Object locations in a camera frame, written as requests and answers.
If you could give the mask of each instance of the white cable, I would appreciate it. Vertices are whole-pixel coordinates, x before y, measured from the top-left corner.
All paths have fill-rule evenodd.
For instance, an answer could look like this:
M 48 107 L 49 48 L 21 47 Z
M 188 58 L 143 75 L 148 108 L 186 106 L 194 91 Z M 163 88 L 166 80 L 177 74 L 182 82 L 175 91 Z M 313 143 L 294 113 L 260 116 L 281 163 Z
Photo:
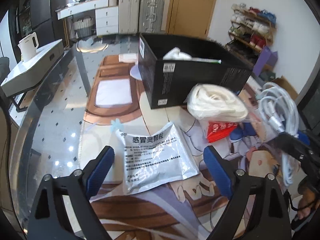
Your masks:
M 216 85 L 196 85 L 188 95 L 188 111 L 198 120 L 241 122 L 248 110 L 230 90 Z
M 278 133 L 283 131 L 297 137 L 299 114 L 295 102 L 283 88 L 268 82 L 262 87 L 259 111 L 262 119 Z M 287 153 L 282 154 L 282 173 L 286 187 L 293 183 L 292 177 L 297 161 Z

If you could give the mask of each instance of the barcode label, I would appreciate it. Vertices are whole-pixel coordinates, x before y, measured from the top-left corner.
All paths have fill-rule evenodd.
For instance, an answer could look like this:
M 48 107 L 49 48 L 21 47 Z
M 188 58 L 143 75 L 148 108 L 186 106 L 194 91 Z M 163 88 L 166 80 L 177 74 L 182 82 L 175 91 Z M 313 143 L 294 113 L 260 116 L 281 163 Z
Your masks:
M 144 43 L 141 38 L 140 38 L 139 50 L 142 58 L 144 58 Z
M 158 106 L 165 106 L 167 104 L 167 99 L 160 99 L 158 100 Z
M 175 63 L 164 63 L 163 64 L 163 73 L 172 73 L 176 67 Z

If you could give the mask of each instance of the blue gripper pad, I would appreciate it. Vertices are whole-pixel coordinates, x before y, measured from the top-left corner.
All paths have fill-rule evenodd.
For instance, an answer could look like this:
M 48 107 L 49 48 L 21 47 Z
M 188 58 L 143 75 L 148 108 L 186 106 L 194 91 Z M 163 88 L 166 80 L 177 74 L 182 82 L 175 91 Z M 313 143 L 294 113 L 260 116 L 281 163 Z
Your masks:
M 97 195 L 114 160 L 115 152 L 113 148 L 110 147 L 87 179 L 87 187 L 85 194 L 88 199 L 90 199 L 92 196 Z
M 203 151 L 203 159 L 207 168 L 217 184 L 222 196 L 230 199 L 233 195 L 231 179 L 223 169 L 217 158 L 214 156 L 210 147 L 206 147 Z
M 304 134 L 303 132 L 298 131 L 298 139 L 302 141 L 305 145 L 310 146 L 310 139 L 308 135 Z

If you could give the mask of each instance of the white desk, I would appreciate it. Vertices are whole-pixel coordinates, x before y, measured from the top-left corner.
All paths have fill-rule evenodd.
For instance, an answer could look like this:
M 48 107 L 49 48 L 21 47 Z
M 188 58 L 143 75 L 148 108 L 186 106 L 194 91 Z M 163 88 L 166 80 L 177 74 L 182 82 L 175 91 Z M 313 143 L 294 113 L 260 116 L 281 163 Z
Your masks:
M 81 2 L 76 5 L 66 7 L 62 10 L 57 11 L 58 20 L 72 16 L 77 13 L 82 13 L 90 10 L 95 10 L 99 8 L 105 8 L 109 6 L 109 0 L 89 0 L 86 2 Z
M 95 10 L 97 35 L 118 33 L 117 0 L 89 0 L 57 11 L 58 20 Z M 66 39 L 69 40 L 67 25 L 64 23 Z

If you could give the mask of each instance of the coiled white cable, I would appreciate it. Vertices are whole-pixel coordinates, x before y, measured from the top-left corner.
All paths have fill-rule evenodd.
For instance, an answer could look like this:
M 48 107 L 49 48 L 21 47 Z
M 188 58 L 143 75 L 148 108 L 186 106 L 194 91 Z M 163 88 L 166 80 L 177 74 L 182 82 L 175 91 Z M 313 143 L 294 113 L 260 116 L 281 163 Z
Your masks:
M 283 88 L 268 82 L 262 87 L 259 96 L 259 111 L 262 119 L 269 123 L 278 133 L 287 132 L 298 136 L 299 114 L 295 102 Z M 292 177 L 297 161 L 287 153 L 282 154 L 282 173 L 284 185 L 288 187 L 293 183 Z

